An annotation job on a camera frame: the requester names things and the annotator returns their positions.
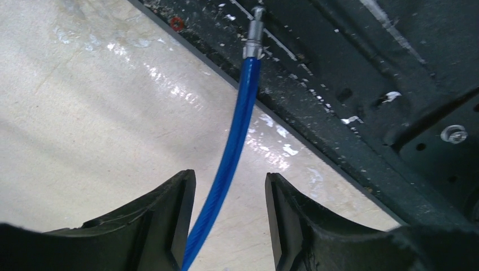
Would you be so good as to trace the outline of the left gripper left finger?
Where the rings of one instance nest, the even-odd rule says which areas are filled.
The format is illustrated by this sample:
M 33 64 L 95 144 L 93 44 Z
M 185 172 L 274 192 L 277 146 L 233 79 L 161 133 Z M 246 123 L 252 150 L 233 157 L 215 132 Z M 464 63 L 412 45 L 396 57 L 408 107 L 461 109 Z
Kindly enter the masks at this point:
M 1 224 L 2 270 L 180 270 L 195 194 L 180 171 L 149 193 L 79 228 Z

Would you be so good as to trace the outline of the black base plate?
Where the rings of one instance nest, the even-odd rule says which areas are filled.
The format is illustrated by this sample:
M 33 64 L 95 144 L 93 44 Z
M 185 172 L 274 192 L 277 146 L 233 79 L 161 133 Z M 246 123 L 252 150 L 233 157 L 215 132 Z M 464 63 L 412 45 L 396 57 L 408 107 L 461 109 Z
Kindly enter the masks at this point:
M 259 104 L 407 224 L 478 225 L 477 1 L 134 1 L 230 82 L 266 9 Z

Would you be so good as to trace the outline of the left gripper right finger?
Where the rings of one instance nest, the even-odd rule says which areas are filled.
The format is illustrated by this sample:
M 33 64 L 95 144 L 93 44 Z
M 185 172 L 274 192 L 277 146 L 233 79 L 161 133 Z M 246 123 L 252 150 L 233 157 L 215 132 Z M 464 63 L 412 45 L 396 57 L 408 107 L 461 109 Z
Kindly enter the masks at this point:
M 477 270 L 478 229 L 350 221 L 268 173 L 265 194 L 276 270 Z

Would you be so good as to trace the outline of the blue cable lock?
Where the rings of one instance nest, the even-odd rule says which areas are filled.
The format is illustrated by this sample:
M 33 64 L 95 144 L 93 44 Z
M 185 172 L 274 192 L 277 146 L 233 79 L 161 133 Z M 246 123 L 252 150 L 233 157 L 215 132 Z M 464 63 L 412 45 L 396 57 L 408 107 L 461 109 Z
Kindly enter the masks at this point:
M 220 213 L 240 160 L 258 92 L 265 13 L 264 6 L 252 9 L 228 139 L 206 201 L 188 235 L 182 270 L 189 270 L 203 247 Z

